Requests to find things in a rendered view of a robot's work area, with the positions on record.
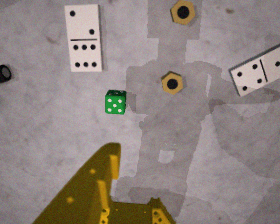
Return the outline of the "green die with white pips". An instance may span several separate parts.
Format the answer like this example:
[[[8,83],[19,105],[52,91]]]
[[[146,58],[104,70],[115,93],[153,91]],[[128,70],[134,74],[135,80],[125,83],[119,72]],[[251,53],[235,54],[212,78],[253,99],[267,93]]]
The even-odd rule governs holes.
[[[105,96],[105,113],[125,114],[126,91],[108,90]]]

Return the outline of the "black aa battery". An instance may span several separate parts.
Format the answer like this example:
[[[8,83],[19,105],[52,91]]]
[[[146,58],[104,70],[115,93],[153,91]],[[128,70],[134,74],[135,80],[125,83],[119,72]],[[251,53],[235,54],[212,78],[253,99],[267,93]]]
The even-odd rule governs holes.
[[[11,71],[6,65],[0,65],[0,83],[7,82],[11,79]]]

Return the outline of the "yellow hex nut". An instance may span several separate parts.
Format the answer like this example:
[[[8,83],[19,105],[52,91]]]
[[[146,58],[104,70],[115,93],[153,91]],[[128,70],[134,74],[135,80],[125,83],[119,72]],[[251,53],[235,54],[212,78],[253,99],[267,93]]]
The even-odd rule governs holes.
[[[184,0],[178,0],[170,13],[173,22],[183,25],[187,25],[195,16],[193,3]]]
[[[181,75],[172,71],[166,73],[161,80],[164,92],[176,94],[183,88]]]

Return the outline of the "white domino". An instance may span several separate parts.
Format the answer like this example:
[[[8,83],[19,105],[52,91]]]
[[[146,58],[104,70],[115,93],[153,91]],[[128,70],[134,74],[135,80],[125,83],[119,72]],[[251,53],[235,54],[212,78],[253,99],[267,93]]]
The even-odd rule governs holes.
[[[103,71],[100,5],[64,7],[71,71]]]
[[[280,44],[228,69],[242,97],[280,78]]]

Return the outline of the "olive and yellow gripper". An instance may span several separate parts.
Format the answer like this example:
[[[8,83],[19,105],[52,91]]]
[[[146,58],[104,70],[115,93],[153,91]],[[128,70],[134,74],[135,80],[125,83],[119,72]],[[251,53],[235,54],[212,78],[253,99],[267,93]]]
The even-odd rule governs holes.
[[[98,149],[32,224],[100,224],[108,209],[112,179],[119,178],[121,144]]]

